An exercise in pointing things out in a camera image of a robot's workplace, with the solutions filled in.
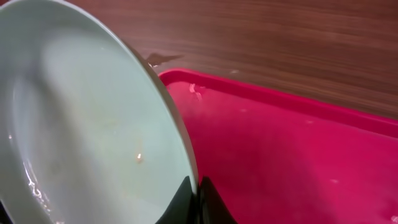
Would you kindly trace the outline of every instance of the wood grain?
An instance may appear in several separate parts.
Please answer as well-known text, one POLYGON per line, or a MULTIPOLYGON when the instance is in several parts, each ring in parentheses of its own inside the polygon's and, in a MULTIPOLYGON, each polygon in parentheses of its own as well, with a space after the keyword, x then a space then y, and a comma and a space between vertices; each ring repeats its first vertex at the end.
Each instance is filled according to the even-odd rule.
POLYGON ((396 0, 72 0, 144 58, 398 119, 396 0))

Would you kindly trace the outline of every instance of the pink surface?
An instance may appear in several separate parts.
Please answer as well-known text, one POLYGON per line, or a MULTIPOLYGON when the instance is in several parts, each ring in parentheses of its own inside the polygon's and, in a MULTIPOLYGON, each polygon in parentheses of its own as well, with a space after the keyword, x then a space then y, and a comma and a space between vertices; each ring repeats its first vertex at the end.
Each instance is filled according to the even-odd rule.
POLYGON ((239 223, 398 222, 398 122, 188 71, 160 75, 239 223))

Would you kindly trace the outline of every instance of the white plate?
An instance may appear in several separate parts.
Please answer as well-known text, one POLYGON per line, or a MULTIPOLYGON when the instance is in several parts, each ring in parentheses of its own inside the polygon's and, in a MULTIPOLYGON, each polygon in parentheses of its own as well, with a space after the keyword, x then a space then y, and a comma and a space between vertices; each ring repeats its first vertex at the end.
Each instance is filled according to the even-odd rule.
POLYGON ((102 23, 12 1, 0 32, 0 193, 15 224, 155 223, 184 177, 196 191, 171 97, 102 23))

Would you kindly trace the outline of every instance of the red tray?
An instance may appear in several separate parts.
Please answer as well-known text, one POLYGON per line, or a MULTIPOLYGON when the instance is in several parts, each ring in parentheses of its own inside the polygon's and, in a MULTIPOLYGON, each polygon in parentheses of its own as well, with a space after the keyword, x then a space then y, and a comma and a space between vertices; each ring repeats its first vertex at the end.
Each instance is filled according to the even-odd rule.
POLYGON ((398 122, 177 69, 160 74, 239 223, 398 222, 398 122))

